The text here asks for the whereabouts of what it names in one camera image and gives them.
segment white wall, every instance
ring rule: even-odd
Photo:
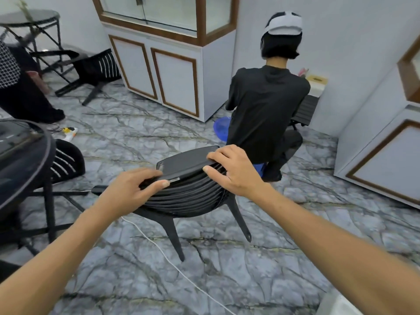
[[[61,36],[64,44],[97,53],[110,48],[92,0],[25,0],[29,8],[49,9],[60,13]],[[18,11],[17,0],[0,0],[0,14]],[[48,48],[49,40],[40,36],[41,47]]]
[[[241,0],[234,72],[264,64],[261,32],[284,10],[304,23],[301,55],[289,68],[329,78],[310,126],[334,136],[420,34],[420,0]]]

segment black hair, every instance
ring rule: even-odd
[[[276,13],[268,20],[268,23],[265,27],[270,24],[272,19],[285,14],[285,12]],[[281,57],[294,60],[299,56],[297,48],[301,41],[302,33],[299,35],[272,35],[266,32],[261,38],[261,56],[264,59]]]

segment white cord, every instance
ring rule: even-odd
[[[230,309],[228,309],[226,306],[224,306],[222,303],[220,303],[220,302],[218,302],[218,301],[216,301],[213,297],[211,297],[207,292],[205,292],[205,291],[203,291],[200,287],[198,287],[197,285],[195,285],[194,284],[194,282],[193,281],[191,281],[188,277],[186,277],[186,275],[184,274],[184,273],[182,273],[181,272],[181,270],[180,269],[178,269],[169,259],[168,259],[168,257],[166,256],[166,254],[165,253],[163,253],[163,251],[162,251],[162,249],[153,241],[153,240],[151,240],[151,239],[149,239],[144,233],[143,233],[143,231],[142,230],[140,230],[140,228],[137,226],[137,224],[135,224],[134,222],[131,222],[131,221],[128,221],[126,218],[124,218],[124,217],[121,217],[121,219],[123,219],[125,222],[128,222],[128,223],[130,223],[130,224],[132,224],[132,225],[134,225],[136,228],[137,228],[137,230],[139,230],[140,231],[140,233],[147,239],[147,240],[149,240],[150,242],[152,242],[155,246],[157,246],[157,248],[159,249],[159,251],[163,254],[163,256],[165,257],[165,259],[169,262],[169,264],[171,264],[182,276],[184,276],[185,278],[186,278],[186,280],[187,281],[189,281],[192,285],[194,285],[195,286],[195,288],[197,289],[197,290],[199,290],[200,292],[202,292],[202,293],[204,293],[204,294],[206,294],[208,297],[210,297],[210,299],[213,301],[213,302],[216,302],[217,304],[219,304],[221,307],[223,307],[225,310],[227,310],[229,313],[231,313],[232,315],[236,315],[234,312],[232,312]]]

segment marble floor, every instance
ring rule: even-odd
[[[47,80],[53,89],[64,85],[54,75]],[[79,129],[73,143],[81,149],[87,167],[83,177],[55,189],[90,189],[108,184],[123,170],[153,167],[176,153],[221,143],[213,133],[213,121],[227,115],[224,110],[207,123],[198,122],[128,92],[122,82],[106,86],[83,107],[81,101],[89,89],[49,97],[66,113],[61,125]],[[306,127],[299,130],[304,144],[285,166],[276,189],[351,233],[420,263],[420,212],[333,177],[337,140]],[[76,200],[88,207],[95,196]],[[135,215],[129,219],[192,281],[236,314],[315,314],[330,283],[267,214],[245,198],[238,203],[252,243],[245,241],[227,207],[221,207],[201,217],[176,221],[186,256],[183,263],[160,225]],[[56,199],[55,206],[58,223],[72,222],[79,215],[64,199]],[[21,215],[27,228],[45,226],[41,199],[24,202]],[[44,236],[32,241],[37,249],[47,244]],[[23,263],[28,258],[25,250],[12,252],[6,259]],[[52,314],[227,312],[194,289],[134,226],[118,220],[83,260]]]

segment neck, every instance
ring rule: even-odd
[[[265,64],[268,66],[273,66],[277,68],[286,68],[287,58],[280,58],[280,57],[267,58],[265,62],[266,62]]]

